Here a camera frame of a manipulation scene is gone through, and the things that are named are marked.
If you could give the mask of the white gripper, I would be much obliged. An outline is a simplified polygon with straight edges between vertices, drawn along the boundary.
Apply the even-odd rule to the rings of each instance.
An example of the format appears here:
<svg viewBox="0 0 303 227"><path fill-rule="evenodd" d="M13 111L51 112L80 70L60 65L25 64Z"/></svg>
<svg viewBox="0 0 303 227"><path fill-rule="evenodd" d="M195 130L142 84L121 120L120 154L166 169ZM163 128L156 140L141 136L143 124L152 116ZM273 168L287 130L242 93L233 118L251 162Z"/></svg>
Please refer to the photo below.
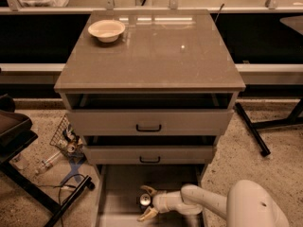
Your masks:
<svg viewBox="0 0 303 227"><path fill-rule="evenodd" d="M158 213L167 213L170 211L179 212L183 200L179 191L160 191L158 192L151 186L141 185L140 188L145 190L152 198L153 207L148 207L145 212L137 219L139 222L143 222L152 219L158 215Z"/></svg>

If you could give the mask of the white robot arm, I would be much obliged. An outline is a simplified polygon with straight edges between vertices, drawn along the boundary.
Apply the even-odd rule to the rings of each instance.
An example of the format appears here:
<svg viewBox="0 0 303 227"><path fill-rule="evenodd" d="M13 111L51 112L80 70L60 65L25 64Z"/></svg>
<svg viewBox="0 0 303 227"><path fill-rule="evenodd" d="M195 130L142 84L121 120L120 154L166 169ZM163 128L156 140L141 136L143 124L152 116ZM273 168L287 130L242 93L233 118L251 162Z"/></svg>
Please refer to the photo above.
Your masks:
<svg viewBox="0 0 303 227"><path fill-rule="evenodd" d="M226 227L290 227L289 221L269 193L259 184L240 180L222 196L194 184L185 184L179 191L156 190L147 185L140 197L144 213L140 222L158 214L176 211L183 216L197 216L204 209L226 221Z"/></svg>

